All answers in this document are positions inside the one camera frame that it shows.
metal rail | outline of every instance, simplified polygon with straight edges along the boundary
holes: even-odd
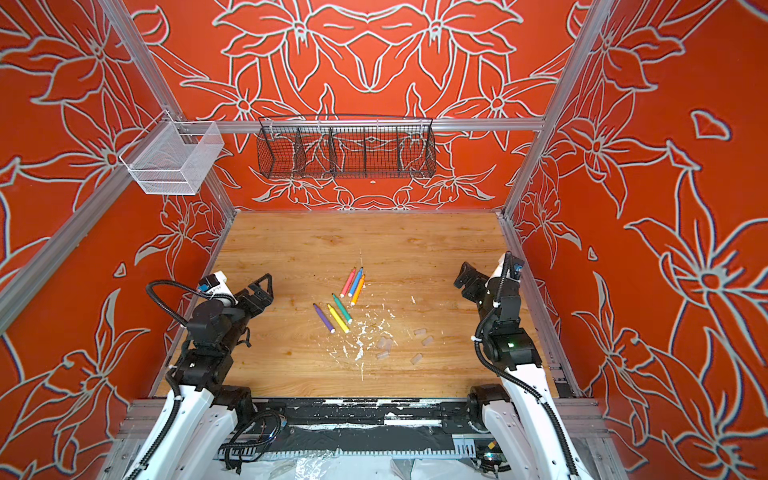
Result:
[[[528,154],[525,155],[523,165],[520,166],[517,178],[515,179],[515,185],[512,186],[507,200],[504,202],[503,211],[505,217],[511,218],[512,211],[520,202],[528,181],[531,179],[533,170],[541,161],[544,149],[547,147],[549,139],[552,138],[554,129],[558,126],[560,116],[563,115],[568,98],[576,85],[576,80],[578,80],[581,70],[587,63],[592,45],[594,45],[595,40],[598,38],[600,29],[608,17],[608,12],[611,11],[613,4],[614,0],[596,0],[592,2],[587,20],[584,22],[578,37],[576,37],[571,55],[568,57],[560,81],[557,87],[555,87],[552,99],[547,106],[544,124],[539,129],[538,134],[536,134]]]
[[[126,161],[130,163],[144,152],[159,131],[159,128],[154,128],[142,138],[136,148],[129,153]],[[72,250],[80,244],[122,195],[131,181],[132,178],[127,169],[116,168],[0,292],[0,334],[7,330],[35,298],[35,295],[69,257]]]
[[[265,122],[275,127],[396,127],[405,124],[413,125],[418,121],[413,119],[383,118],[379,120],[302,120],[300,118]],[[436,118],[431,120],[434,132],[456,131],[539,131],[544,126],[543,118]],[[210,125],[209,121],[178,121],[175,122],[179,132],[183,134],[202,135]],[[217,121],[219,132],[222,134],[257,134],[262,124],[258,121]]]

wooden floor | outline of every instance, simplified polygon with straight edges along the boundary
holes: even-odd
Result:
[[[238,214],[214,271],[233,292],[271,273],[275,301],[251,320],[253,348],[237,347],[227,384],[254,396],[463,397],[498,382],[475,357],[477,309],[453,280],[464,261],[492,272],[504,252],[490,213]],[[333,304],[331,292],[361,264],[366,288],[348,307],[351,331],[331,335],[312,304]],[[521,318],[538,346],[525,301]],[[431,345],[413,335],[419,328]],[[396,344],[377,360],[382,336]]]

black cable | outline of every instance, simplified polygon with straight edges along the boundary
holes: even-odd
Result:
[[[266,439],[262,440],[260,435],[258,439],[256,440],[250,440],[245,442],[237,443],[237,439],[244,434],[245,432],[251,430],[255,425],[256,422],[261,420],[262,425],[266,425],[266,419],[270,416],[273,416],[276,420],[275,428],[272,429],[272,432],[267,436]],[[220,450],[224,450],[224,464],[227,467],[227,470],[234,469],[236,473],[239,475],[243,468],[243,463],[251,463],[251,462],[258,462],[259,459],[266,453],[267,449],[269,449],[272,442],[275,441],[277,436],[280,434],[280,432],[283,430],[283,416],[279,414],[278,412],[274,410],[266,410],[264,412],[257,413],[253,420],[251,420],[250,423],[247,423],[243,426],[241,426],[238,430],[235,431],[234,435],[232,435],[232,439],[222,445],[220,447]],[[254,460],[243,460],[243,450],[249,447],[260,447],[262,445],[265,445],[264,450],[254,459]],[[233,460],[230,455],[233,450],[237,450],[237,454],[239,455],[239,459]]]
[[[245,346],[250,348],[250,328],[249,327],[245,327],[245,340],[239,340],[237,343],[235,343],[235,346],[238,346],[241,343],[245,343]]]
[[[512,470],[512,467],[509,464],[507,464],[507,465],[488,465],[487,463],[484,463],[482,460],[477,462],[475,465],[483,473],[489,473],[489,472],[501,473],[501,472],[509,472],[510,470]]]
[[[501,292],[502,290],[502,283],[506,277],[506,273],[511,269],[511,252],[507,252],[504,255],[504,263],[502,264],[502,280],[499,282],[499,288],[498,292]],[[478,323],[478,327],[475,330],[475,338],[479,339],[480,335],[482,335],[482,331],[485,328],[485,324],[491,319],[494,313],[498,311],[498,308],[494,309],[491,308],[488,313],[485,315],[485,318]],[[523,382],[520,379],[515,378],[512,375],[509,375],[507,372],[499,369],[496,365],[490,363],[485,356],[482,354],[482,351],[480,349],[480,341],[475,340],[475,354],[478,357],[478,360],[480,360],[480,363],[486,368],[491,370],[496,375],[502,377],[505,380],[508,380],[509,382],[512,382],[516,386],[520,387],[527,393],[533,396],[535,398],[539,405],[544,409],[544,411],[547,413],[547,416],[549,417],[549,421],[552,424],[552,427],[554,428],[554,433],[558,437],[558,442],[560,443],[560,448],[563,452],[563,456],[565,457],[565,464],[568,467],[568,471],[571,473],[571,475],[578,476],[578,471],[576,469],[576,464],[574,463],[573,454],[571,453],[571,448],[568,446],[568,440],[565,437],[565,432],[563,431],[563,427],[558,421],[558,417],[555,415],[554,410],[549,405],[549,402],[541,402],[542,394],[539,393],[535,388],[527,384],[526,382]]]
[[[152,455],[157,451],[158,448],[160,448],[160,444],[165,439],[165,436],[170,431],[171,426],[174,424],[174,420],[176,420],[176,415],[178,415],[179,409],[181,408],[181,389],[179,388],[179,384],[176,383],[176,380],[174,377],[170,374],[170,370],[165,372],[165,381],[168,382],[168,385],[170,385],[170,389],[174,392],[174,406],[170,409],[170,415],[168,416],[168,420],[165,421],[165,425],[163,425],[162,430],[160,430],[160,433],[157,435],[157,438],[152,442],[152,445],[147,450],[147,453],[144,454],[143,457],[141,457],[141,460],[139,461],[139,466],[134,468],[134,470],[130,473],[129,476],[125,477],[125,480],[135,480],[136,477],[139,476],[140,473],[145,471],[147,467],[149,466],[149,461],[152,458]]]
[[[199,290],[196,290],[194,288],[191,288],[189,286],[184,285],[183,283],[178,283],[174,280],[155,280],[154,282],[150,282],[146,286],[147,295],[152,299],[153,302],[157,304],[161,309],[165,311],[168,315],[170,315],[174,320],[176,320],[179,324],[186,327],[187,321],[180,315],[176,310],[170,308],[154,291],[154,288],[158,285],[168,285],[168,286],[175,286],[176,288],[180,288],[184,290],[185,292],[192,293],[193,295],[197,295],[199,297],[202,297],[206,300],[211,299],[227,299],[232,303],[232,306],[237,303],[235,300],[235,297],[232,295],[229,295],[227,293],[214,293],[209,294],[205,292],[201,292]]]

orange floral wallpaper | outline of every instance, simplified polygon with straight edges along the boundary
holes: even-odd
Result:
[[[0,290],[160,113],[97,5],[0,5]]]
[[[768,475],[768,8],[620,0],[518,209],[632,478]]]
[[[160,108],[91,0],[3,2],[0,84],[2,288]],[[196,282],[225,225],[206,187],[128,187],[0,336],[0,478],[96,478],[175,334],[144,286]],[[180,312],[190,301],[163,295]]]
[[[544,114],[589,2],[127,0],[190,119]],[[217,173],[243,210],[500,207],[532,132],[441,134],[430,180],[267,180],[252,135]]]

purple marker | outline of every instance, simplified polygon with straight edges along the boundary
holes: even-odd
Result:
[[[330,330],[331,333],[335,333],[336,329],[333,328],[333,325],[331,325],[331,322],[328,321],[328,318],[326,317],[326,314],[323,313],[323,311],[318,307],[316,304],[312,304],[312,306],[315,307],[315,311],[317,312],[317,315],[320,317],[320,319],[323,321],[323,323],[326,324],[328,327],[328,330]]]

